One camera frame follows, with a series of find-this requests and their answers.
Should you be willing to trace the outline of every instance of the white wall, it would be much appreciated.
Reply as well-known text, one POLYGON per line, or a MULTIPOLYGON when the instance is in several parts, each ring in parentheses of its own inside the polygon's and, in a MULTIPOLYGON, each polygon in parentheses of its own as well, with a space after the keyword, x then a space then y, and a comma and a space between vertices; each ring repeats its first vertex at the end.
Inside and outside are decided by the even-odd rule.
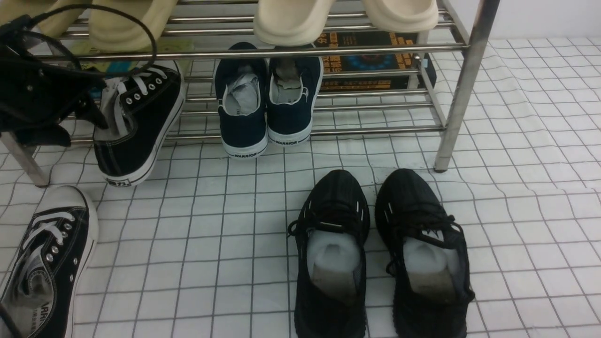
MULTIPOLYGON (((479 0, 450 0, 468 31, 479 0)), ((601 0, 501 0, 492 38, 601 36, 601 0)))

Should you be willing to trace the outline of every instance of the white shoelace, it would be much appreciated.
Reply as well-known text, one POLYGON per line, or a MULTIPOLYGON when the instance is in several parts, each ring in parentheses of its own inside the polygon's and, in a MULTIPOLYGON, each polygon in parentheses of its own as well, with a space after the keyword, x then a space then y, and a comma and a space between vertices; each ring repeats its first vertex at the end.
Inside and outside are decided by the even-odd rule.
MULTIPOLYGON (((161 69, 149 68, 147 71, 157 73, 163 79, 167 78, 167 74, 165 74, 165 72, 163 72, 161 69)), ((140 88, 142 95, 144 95, 144 96, 148 95, 148 87, 150 87, 151 90, 153 90, 155 88, 154 84, 150 84, 147 87, 146 84, 144 83, 144 80, 142 79, 142 77, 148 77, 150 75, 151 75, 150 73, 141 73, 139 75, 132 76, 132 79, 136 82, 136 84, 138 85, 138 88, 140 88)), ((125 81, 127 81, 127 78, 124 78, 117 85, 117 92, 119 93, 119 95, 127 92, 127 87, 125 87, 125 81)), ((129 133, 129 131, 127 130, 127 125, 125 124, 125 120, 123 119, 123 114, 120 113, 119 111, 117 111, 118 103, 119 103, 118 101, 115 102, 115 114, 114 114, 115 115, 115 124, 117 125, 117 130, 119 131, 119 136, 125 136, 129 133)))
POLYGON ((71 222, 75 221, 75 217, 72 214, 70 214, 68 212, 64 212, 64 211, 55 212, 54 214, 42 215, 42 216, 37 217, 34 220, 34 224, 37 224, 37 223, 41 223, 41 224, 37 229, 35 229, 29 235, 29 237, 27 237, 27 240, 25 241, 25 243, 23 243, 23 250, 25 250, 27 248, 27 246, 29 245, 29 243, 31 243, 31 241, 33 241, 35 239, 35 237, 43 231, 50 232, 54 236, 54 238, 56 239, 56 242, 59 245, 63 244, 63 234, 56 227, 56 224, 58 223, 58 221, 51 221, 48 223, 44 223, 44 221, 51 220, 53 218, 65 218, 71 222))

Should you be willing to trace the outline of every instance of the black cable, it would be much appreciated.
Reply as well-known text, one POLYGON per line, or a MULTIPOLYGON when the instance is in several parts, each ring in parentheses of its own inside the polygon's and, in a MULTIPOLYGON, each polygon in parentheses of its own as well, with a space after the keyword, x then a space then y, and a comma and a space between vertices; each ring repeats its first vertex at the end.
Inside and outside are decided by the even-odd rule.
MULTIPOLYGON (((42 70, 49 69, 55 73, 65 73, 65 74, 69 74, 69 75, 77 74, 77 75, 81 75, 84 77, 93 77, 93 78, 122 77, 122 76, 129 77, 129 76, 137 75, 137 74, 140 74, 140 73, 146 71, 150 66, 152 66, 154 64, 154 62, 156 61, 156 58, 157 58, 158 47, 157 47, 156 39, 152 35, 152 32, 150 31, 150 29, 136 17, 129 15, 127 13, 124 13, 120 10, 116 10, 111 7, 106 7, 106 6, 101 6, 101 5, 84 5, 84 4, 66 5, 66 6, 57 8, 55 10, 52 10, 50 12, 42 13, 36 17, 33 17, 31 19, 31 21, 29 22, 29 24, 27 24, 26 28, 32 29, 33 27, 38 25, 40 22, 48 19, 51 16, 62 13, 64 11, 87 10, 87 9, 113 13, 113 14, 125 17, 126 19, 131 20, 132 22, 134 22, 135 24, 140 26, 142 28, 142 30, 146 33, 148 38, 150 39, 152 56, 150 57, 150 60, 148 61, 148 63, 144 64, 141 67, 137 67, 129 72, 106 73, 106 72, 95 72, 95 71, 90 71, 90 70, 82 70, 81 67, 78 67, 79 69, 70 69, 70 68, 55 66, 55 65, 46 64, 46 63, 23 60, 20 58, 0 58, 0 62, 15 64, 15 65, 24 66, 24 67, 42 69, 42 70)), ((35 32, 31 32, 31 31, 19 31, 19 34, 39 38, 40 40, 48 43, 49 45, 56 47, 61 52, 64 52, 66 49, 60 41, 58 41, 55 38, 44 35, 44 34, 35 33, 35 32)), ((78 60, 71 52, 66 53, 66 57, 69 58, 70 61, 73 62, 73 64, 75 64, 75 65, 79 64, 78 60)))
POLYGON ((4 324, 8 328, 8 332, 13 336, 13 338, 23 338, 23 335, 17 328, 17 325, 13 322, 13 319, 10 318, 8 311, 6 308, 0 303, 0 318, 4 321, 4 324))

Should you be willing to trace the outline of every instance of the black knit sneaker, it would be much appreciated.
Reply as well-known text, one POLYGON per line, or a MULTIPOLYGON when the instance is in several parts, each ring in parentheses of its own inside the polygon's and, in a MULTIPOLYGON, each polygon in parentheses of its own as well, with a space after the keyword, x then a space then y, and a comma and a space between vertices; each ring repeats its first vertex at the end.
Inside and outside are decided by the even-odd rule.
POLYGON ((408 169, 393 172, 376 200, 376 225, 395 276, 392 315, 403 338, 464 338, 469 284, 463 230, 436 195, 408 169))
POLYGON ((370 228, 367 201, 357 180, 334 170, 311 191, 296 237, 299 276, 294 324, 299 338, 363 338, 365 251, 370 228))
POLYGON ((83 192, 60 186, 44 196, 2 293, 0 337, 71 338, 77 284, 97 238, 96 210, 83 192))
POLYGON ((157 61, 139 75, 107 80, 100 110, 109 129, 94 130, 94 151, 110 185, 137 185, 150 175, 185 101, 176 61, 157 61))

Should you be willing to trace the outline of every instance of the floor mat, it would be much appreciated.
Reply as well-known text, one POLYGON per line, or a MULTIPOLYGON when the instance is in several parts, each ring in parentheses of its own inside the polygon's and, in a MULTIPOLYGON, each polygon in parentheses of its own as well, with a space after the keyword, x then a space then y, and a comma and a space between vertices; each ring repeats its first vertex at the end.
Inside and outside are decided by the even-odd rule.
MULTIPOLYGON (((74 337, 296 337, 297 252, 287 224, 327 172, 353 173, 373 207, 379 186, 398 167, 416 170, 463 224, 477 295, 468 337, 601 337, 599 46, 601 38, 492 41, 442 174, 431 170, 437 133, 321 138, 285 151, 270 144, 246 162, 227 159, 219 144, 164 147, 151 178, 134 188, 107 186, 87 147, 42 147, 35 158, 52 168, 52 183, 86 190, 101 218, 80 282, 74 337)), ((448 109, 461 54, 433 58, 438 97, 448 109)), ((195 61, 192 71, 211 76, 213 68, 212 61, 195 61)), ((209 83, 190 85, 191 93, 210 90, 209 83)), ((332 99, 318 102, 328 104, 332 99)), ((314 118, 315 128, 431 123, 427 109, 314 118)), ((83 122, 66 127, 91 132, 83 122)), ((216 132, 219 123, 195 117, 178 127, 216 132)), ((44 190, 1 146, 0 165, 5 283, 2 271, 44 190)), ((368 337, 397 337, 394 280, 376 231, 365 249, 368 337)))

